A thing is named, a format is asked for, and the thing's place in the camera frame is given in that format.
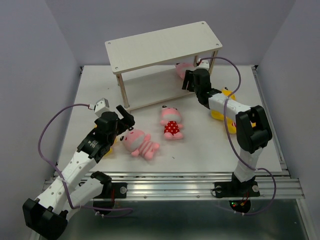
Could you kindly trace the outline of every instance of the gray floor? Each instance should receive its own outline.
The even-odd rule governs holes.
[[[256,200],[251,211],[268,201]],[[82,209],[70,220],[60,240],[303,240],[308,239],[295,200],[275,200],[255,216],[218,208],[226,201],[121,202],[134,212],[102,219]]]

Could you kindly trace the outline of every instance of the black mounting bracket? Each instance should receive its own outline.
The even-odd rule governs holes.
[[[57,240],[65,231],[68,221],[66,213],[56,214],[37,200],[28,198],[22,206],[25,224],[48,240]]]
[[[109,190],[104,191],[93,199],[103,199],[101,201],[93,201],[93,207],[113,209],[115,206],[115,199],[125,199],[127,197],[127,186],[126,182],[113,182]],[[107,215],[111,213],[108,210],[99,210],[100,214]]]
[[[242,198],[249,193],[250,198],[260,197],[258,183],[255,176],[248,181],[240,182],[237,177],[232,174],[231,181],[217,181],[214,183],[214,195],[218,199],[222,198]]]

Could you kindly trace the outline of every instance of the cable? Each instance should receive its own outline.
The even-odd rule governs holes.
[[[225,57],[221,57],[221,56],[209,56],[209,57],[201,58],[196,65],[198,66],[198,65],[202,62],[202,60],[206,60],[206,59],[222,59],[222,60],[225,60],[225,61],[227,61],[228,63],[230,63],[230,64],[235,68],[236,72],[238,73],[238,77],[239,77],[238,86],[236,87],[236,89],[235,89],[233,92],[231,92],[231,93],[227,96],[227,99],[225,100],[224,106],[223,106],[223,121],[224,121],[224,127],[225,127],[226,135],[227,135],[227,138],[228,138],[228,140],[229,140],[230,146],[231,146],[231,148],[232,148],[235,156],[239,159],[239,161],[240,161],[241,163],[243,163],[247,168],[249,168],[249,169],[251,169],[251,170],[253,170],[253,171],[256,171],[256,170],[257,170],[257,171],[260,171],[260,170],[266,171],[266,172],[271,176],[271,178],[272,178],[272,180],[273,180],[274,191],[273,191],[273,196],[272,196],[269,204],[268,204],[265,208],[263,208],[263,209],[261,209],[261,210],[259,210],[259,211],[252,212],[252,213],[244,213],[244,215],[249,215],[249,216],[250,216],[250,215],[251,215],[251,216],[252,216],[252,215],[256,215],[256,214],[259,214],[259,213],[267,210],[267,209],[271,206],[271,204],[274,202],[275,197],[276,197],[276,192],[277,192],[276,180],[275,180],[275,177],[272,175],[272,173],[271,173],[269,170],[267,170],[266,168],[261,167],[261,168],[255,169],[254,167],[248,165],[245,161],[243,161],[243,160],[241,159],[241,157],[239,156],[239,154],[237,153],[237,151],[236,151],[236,149],[235,149],[235,146],[234,146],[234,144],[233,144],[233,142],[232,142],[232,140],[231,140],[230,132],[229,132],[229,130],[228,130],[227,115],[226,115],[226,113],[227,113],[227,103],[228,103],[228,100],[230,99],[230,97],[231,97],[232,95],[234,95],[234,94],[239,90],[240,85],[241,85],[241,74],[240,74],[240,71],[239,71],[238,67],[237,67],[232,61],[230,61],[229,59],[227,59],[227,58],[225,58]]]
[[[248,200],[248,198],[249,198],[249,191],[247,191],[246,192],[246,194],[244,194],[244,196],[243,196],[243,198],[241,199],[241,203],[243,203],[244,202],[244,200],[245,200],[245,202]]]
[[[44,129],[42,130],[42,133],[39,137],[39,141],[38,141],[38,152],[39,152],[39,155],[40,157],[46,161],[51,167],[54,168],[54,170],[58,173],[59,177],[62,178],[63,180],[65,179],[62,172],[59,170],[59,168],[57,168],[57,166],[52,162],[50,161],[48,158],[46,158],[42,151],[41,151],[41,142],[42,142],[42,138],[44,137],[44,134],[45,132],[47,131],[48,127],[50,126],[50,124],[56,119],[56,117],[58,117],[63,111],[69,109],[69,108],[73,108],[73,107],[76,107],[76,106],[84,106],[84,107],[87,107],[89,108],[90,105],[89,104],[83,104],[83,103],[77,103],[77,104],[73,104],[73,105],[70,105],[70,106],[66,106],[64,107],[63,109],[61,109],[57,114],[55,114],[51,119],[50,121],[45,125]],[[134,210],[130,207],[127,207],[127,208],[117,208],[117,209],[109,209],[109,208],[101,208],[101,207],[93,207],[93,206],[73,206],[72,204],[72,201],[71,201],[71,197],[70,197],[70,193],[69,193],[69,189],[68,189],[68,186],[67,184],[62,181],[62,184],[63,184],[63,187],[64,187],[64,190],[65,190],[65,195],[66,195],[66,198],[68,199],[68,203],[70,205],[70,208],[71,209],[93,209],[93,210],[97,210],[97,211],[110,211],[110,212],[120,212],[120,211],[128,211],[124,214],[121,214],[121,215],[117,215],[117,216],[104,216],[104,218],[120,218],[120,217],[124,217],[126,215],[129,215],[131,214]]]
[[[248,199],[249,199],[249,191],[246,193],[246,196],[242,198],[240,205],[244,206],[248,202]]]

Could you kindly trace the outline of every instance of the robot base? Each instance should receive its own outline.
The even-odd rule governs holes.
[[[246,193],[249,197],[260,197],[258,183],[256,177],[248,181],[240,182],[237,177],[232,174],[231,181],[217,181],[214,183],[215,197],[221,198],[242,198]]]

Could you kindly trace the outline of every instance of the striped plush toy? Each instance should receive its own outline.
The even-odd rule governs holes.
[[[151,135],[145,134],[139,129],[129,128],[125,136],[120,138],[124,147],[131,152],[131,155],[138,157],[143,156],[146,160],[151,160],[156,151],[158,151],[159,143],[152,142]]]

